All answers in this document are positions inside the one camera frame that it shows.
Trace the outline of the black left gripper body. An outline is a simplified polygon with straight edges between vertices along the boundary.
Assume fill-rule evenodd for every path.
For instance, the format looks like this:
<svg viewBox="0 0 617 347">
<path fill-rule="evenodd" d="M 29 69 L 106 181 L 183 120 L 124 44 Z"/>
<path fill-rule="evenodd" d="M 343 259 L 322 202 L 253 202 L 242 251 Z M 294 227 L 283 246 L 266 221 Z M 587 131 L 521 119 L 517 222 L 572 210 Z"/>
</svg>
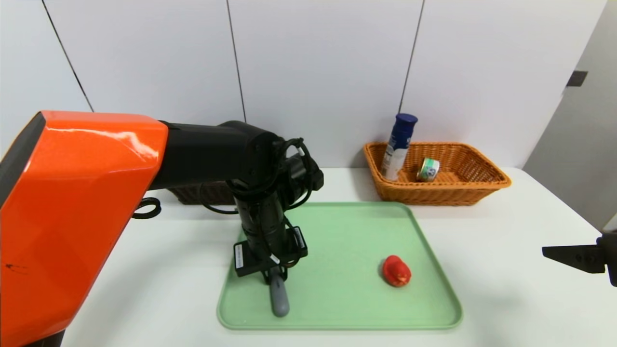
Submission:
<svg viewBox="0 0 617 347">
<path fill-rule="evenodd" d="M 265 224 L 255 231 L 243 230 L 233 246 L 233 269 L 238 277 L 267 269 L 297 265 L 306 257 L 308 248 L 299 227 L 285 223 Z"/>
</svg>

